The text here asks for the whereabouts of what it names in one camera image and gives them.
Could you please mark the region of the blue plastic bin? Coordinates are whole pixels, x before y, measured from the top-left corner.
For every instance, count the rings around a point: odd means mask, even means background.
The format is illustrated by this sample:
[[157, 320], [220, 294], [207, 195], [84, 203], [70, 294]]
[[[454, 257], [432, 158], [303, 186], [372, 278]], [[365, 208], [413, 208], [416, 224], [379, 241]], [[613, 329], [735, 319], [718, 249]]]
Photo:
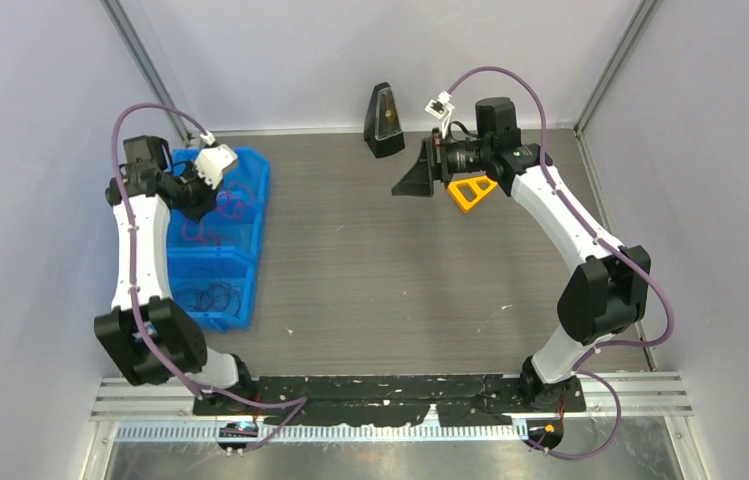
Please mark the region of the blue plastic bin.
[[217, 208], [200, 222], [171, 212], [168, 278], [174, 301], [203, 329], [247, 330], [271, 189], [271, 166], [258, 151], [236, 147], [238, 166], [224, 177]]

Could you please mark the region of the yellow triangular plastic piece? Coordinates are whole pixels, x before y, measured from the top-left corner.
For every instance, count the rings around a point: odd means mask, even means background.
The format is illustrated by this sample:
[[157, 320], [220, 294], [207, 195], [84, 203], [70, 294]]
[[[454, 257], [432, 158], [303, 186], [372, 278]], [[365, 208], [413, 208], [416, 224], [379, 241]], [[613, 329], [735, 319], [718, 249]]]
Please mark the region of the yellow triangular plastic piece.
[[451, 181], [446, 191], [463, 213], [469, 213], [497, 187], [487, 176], [475, 176]]

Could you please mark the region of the black metronome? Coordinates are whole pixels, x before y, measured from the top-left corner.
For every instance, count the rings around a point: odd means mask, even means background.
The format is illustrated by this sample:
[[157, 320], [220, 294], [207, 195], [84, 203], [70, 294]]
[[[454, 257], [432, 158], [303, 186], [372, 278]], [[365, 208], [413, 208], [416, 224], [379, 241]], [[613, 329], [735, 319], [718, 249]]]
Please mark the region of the black metronome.
[[388, 157], [405, 148], [394, 93], [388, 82], [373, 88], [364, 120], [363, 141], [375, 158]]

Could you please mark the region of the perforated metal rail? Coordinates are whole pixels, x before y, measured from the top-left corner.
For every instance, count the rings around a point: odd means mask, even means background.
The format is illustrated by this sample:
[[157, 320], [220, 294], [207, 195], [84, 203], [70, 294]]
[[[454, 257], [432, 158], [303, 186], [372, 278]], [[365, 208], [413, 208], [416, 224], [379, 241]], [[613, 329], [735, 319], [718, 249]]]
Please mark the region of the perforated metal rail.
[[277, 443], [494, 441], [526, 440], [528, 428], [521, 420], [505, 425], [482, 426], [442, 426], [433, 420], [400, 427], [286, 426], [275, 433], [272, 426], [257, 425], [251, 421], [128, 422], [117, 427], [114, 439], [134, 443], [249, 443], [267, 436]]

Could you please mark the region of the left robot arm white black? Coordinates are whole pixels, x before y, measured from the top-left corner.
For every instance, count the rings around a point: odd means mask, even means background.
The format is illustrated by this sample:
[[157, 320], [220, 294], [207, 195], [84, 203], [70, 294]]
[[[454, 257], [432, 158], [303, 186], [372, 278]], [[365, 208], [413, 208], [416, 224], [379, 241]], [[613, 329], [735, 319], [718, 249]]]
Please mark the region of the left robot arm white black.
[[176, 377], [196, 397], [218, 391], [223, 406], [243, 414], [257, 398], [246, 364], [208, 347], [169, 283], [172, 211], [193, 221], [208, 214], [238, 160], [213, 134], [200, 138], [202, 148], [180, 173], [173, 171], [167, 142], [156, 136], [126, 140], [126, 163], [113, 163], [105, 198], [118, 229], [118, 277], [110, 310], [95, 318], [94, 333], [131, 385], [161, 385]]

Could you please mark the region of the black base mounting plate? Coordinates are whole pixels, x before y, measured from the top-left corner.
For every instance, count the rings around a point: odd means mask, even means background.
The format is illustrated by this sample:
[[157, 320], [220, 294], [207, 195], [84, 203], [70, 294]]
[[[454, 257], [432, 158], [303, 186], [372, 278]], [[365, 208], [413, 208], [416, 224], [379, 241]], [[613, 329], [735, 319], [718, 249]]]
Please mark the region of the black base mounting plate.
[[516, 376], [502, 374], [394, 376], [263, 376], [253, 399], [283, 403], [307, 399], [292, 425], [401, 427], [421, 424], [430, 412], [446, 427], [497, 426], [513, 414], [554, 416], [586, 410], [581, 384], [527, 397]]

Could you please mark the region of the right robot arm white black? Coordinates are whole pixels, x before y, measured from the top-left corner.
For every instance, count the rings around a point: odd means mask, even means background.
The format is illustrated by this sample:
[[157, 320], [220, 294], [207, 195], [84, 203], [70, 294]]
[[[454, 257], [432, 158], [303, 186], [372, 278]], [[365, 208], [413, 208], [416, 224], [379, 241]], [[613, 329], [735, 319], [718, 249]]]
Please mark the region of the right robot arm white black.
[[570, 270], [557, 302], [559, 325], [524, 361], [518, 378], [524, 403], [546, 410], [560, 403], [577, 362], [590, 348], [644, 316], [648, 286], [642, 276], [650, 271], [651, 258], [643, 247], [627, 247], [607, 234], [541, 145], [523, 142], [509, 98], [477, 101], [477, 130], [459, 140], [449, 131], [454, 108], [448, 93], [429, 101], [425, 110], [441, 125], [423, 139], [416, 162], [393, 186], [393, 195], [430, 197], [437, 181], [453, 186], [456, 174], [483, 172], [533, 217]]

